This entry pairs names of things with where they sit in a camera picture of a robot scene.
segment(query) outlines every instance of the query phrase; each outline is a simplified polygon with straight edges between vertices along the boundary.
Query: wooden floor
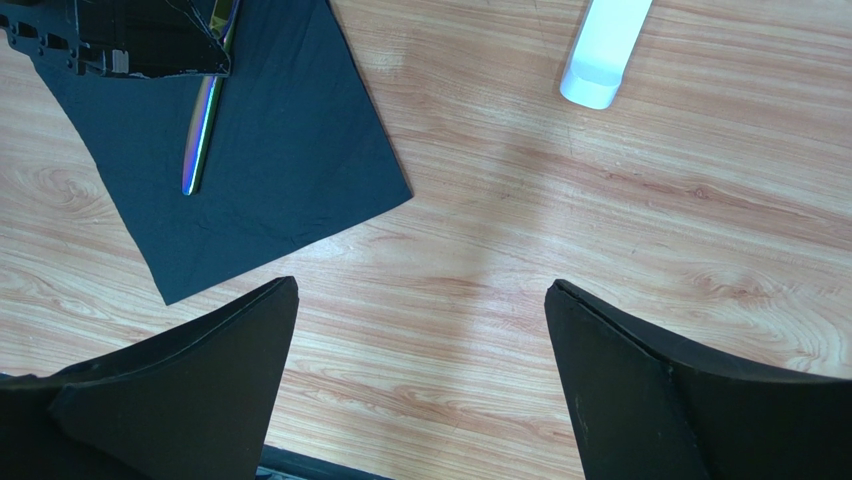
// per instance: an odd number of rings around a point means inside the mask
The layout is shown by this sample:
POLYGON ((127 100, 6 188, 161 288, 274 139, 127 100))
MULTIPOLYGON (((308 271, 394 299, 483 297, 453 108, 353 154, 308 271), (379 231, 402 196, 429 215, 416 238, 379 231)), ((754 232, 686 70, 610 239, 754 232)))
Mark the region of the wooden floor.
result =
POLYGON ((400 479, 582 477, 542 307, 560 277, 852 378, 852 3, 656 1, 600 112, 557 91, 586 0, 333 4, 414 200, 168 308, 0 45, 0 370, 47 375, 294 275, 267 442, 400 479))

